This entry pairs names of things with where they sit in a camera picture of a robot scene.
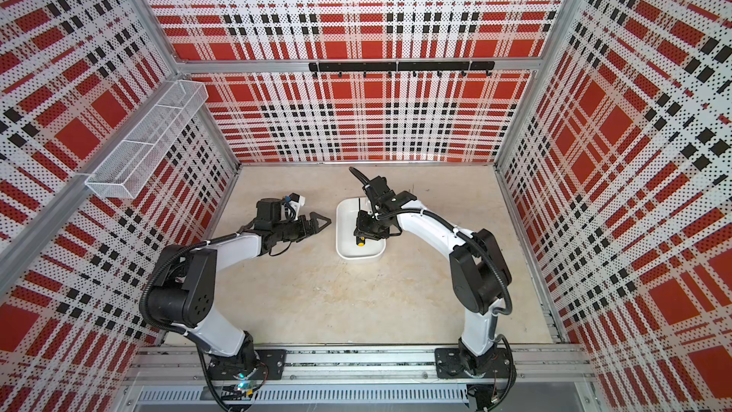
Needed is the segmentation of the black yellow screwdriver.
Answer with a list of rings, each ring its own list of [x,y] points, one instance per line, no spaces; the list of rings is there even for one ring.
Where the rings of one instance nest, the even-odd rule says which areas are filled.
[[[356,215],[356,217],[360,217],[360,213],[361,213],[361,200],[358,201],[358,214]],[[363,247],[365,245],[366,239],[363,236],[358,236],[358,235],[355,235],[355,237],[356,237],[356,245],[358,247]]]

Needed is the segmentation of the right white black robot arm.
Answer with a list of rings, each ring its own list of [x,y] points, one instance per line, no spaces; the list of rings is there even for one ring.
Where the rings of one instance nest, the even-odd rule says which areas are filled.
[[[465,310],[459,362],[466,374],[484,376],[498,358],[498,345],[509,350],[498,332],[498,321],[513,312],[508,290],[512,276],[496,237],[486,229],[470,231],[451,223],[415,195],[396,193],[385,177],[369,179],[355,167],[349,171],[361,183],[370,204],[356,215],[357,243],[388,240],[407,232],[448,260],[454,294]]]

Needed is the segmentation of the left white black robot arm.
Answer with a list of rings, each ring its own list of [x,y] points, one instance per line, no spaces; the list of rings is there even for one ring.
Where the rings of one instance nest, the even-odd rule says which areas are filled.
[[[169,245],[145,285],[139,311],[146,324],[181,335],[203,355],[207,375],[247,379],[266,362],[253,336],[215,308],[217,274],[243,261],[274,257],[275,247],[316,236],[332,224],[318,213],[302,215],[305,198],[263,198],[257,213],[236,232],[197,244]]]

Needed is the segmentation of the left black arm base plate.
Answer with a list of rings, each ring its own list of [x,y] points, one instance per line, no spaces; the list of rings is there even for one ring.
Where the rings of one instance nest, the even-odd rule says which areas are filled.
[[[278,381],[286,356],[283,349],[255,349],[253,356],[244,358],[211,356],[205,367],[213,381]]]

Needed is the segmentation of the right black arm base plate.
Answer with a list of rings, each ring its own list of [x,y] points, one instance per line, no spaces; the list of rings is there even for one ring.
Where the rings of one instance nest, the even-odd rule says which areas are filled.
[[[439,379],[499,379],[508,380],[515,366],[505,348],[491,347],[476,356],[460,347],[438,348],[434,352]]]

